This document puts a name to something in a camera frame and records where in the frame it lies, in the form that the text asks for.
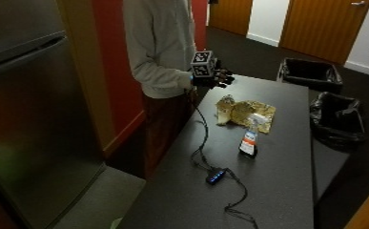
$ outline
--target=brown door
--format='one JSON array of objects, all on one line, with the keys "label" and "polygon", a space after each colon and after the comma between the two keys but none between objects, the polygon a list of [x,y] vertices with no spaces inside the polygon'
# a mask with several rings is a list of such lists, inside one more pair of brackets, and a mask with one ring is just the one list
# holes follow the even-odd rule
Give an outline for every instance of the brown door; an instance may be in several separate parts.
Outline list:
[{"label": "brown door", "polygon": [[292,0],[280,47],[344,64],[369,0]]},{"label": "brown door", "polygon": [[210,4],[210,26],[240,35],[247,34],[251,0],[218,0]]}]

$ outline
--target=dark table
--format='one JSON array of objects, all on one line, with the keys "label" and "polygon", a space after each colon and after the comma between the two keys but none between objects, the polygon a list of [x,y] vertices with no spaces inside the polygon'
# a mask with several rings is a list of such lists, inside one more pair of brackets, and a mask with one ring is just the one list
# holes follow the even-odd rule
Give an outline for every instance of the dark table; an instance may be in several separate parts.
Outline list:
[{"label": "dark table", "polygon": [[[313,228],[308,90],[257,78],[235,78],[228,88],[210,90],[199,105],[210,127],[204,155],[212,166],[229,168],[240,178],[248,197],[236,209],[253,216],[260,229]],[[239,155],[244,128],[215,125],[214,104],[225,94],[236,101],[255,100],[276,108],[269,133],[259,134],[255,160]],[[239,184],[225,175],[211,186],[207,172],[190,161],[204,138],[200,120],[194,113],[118,229],[252,228],[249,222],[223,212],[241,197]]]}]

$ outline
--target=dark pants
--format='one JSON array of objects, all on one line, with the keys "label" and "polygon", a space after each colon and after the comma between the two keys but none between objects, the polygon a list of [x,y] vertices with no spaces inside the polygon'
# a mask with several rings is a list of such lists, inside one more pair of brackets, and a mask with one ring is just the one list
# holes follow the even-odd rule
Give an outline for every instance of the dark pants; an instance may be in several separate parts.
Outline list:
[{"label": "dark pants", "polygon": [[162,99],[142,94],[142,99],[146,116],[144,178],[148,178],[191,116],[191,105],[184,94]]}]

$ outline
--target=white sweater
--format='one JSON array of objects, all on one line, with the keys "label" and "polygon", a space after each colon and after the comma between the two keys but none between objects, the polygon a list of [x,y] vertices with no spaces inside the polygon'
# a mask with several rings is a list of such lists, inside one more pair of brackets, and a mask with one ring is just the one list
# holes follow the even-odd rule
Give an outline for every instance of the white sweater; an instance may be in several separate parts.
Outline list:
[{"label": "white sweater", "polygon": [[190,1],[125,0],[123,18],[130,70],[144,95],[183,94],[195,52]]}]

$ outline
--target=crumpled foil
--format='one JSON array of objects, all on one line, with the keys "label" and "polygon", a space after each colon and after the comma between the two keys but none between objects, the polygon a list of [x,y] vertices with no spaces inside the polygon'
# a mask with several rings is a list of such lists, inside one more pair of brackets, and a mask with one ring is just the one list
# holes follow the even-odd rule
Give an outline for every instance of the crumpled foil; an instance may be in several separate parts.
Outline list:
[{"label": "crumpled foil", "polygon": [[267,122],[259,124],[259,132],[268,134],[272,123],[275,107],[264,104],[259,101],[244,100],[235,102],[233,97],[224,95],[215,104],[216,106],[216,125],[225,125],[228,121],[232,121],[237,125],[244,127],[251,126],[249,116],[252,114],[263,115],[267,118]]}]

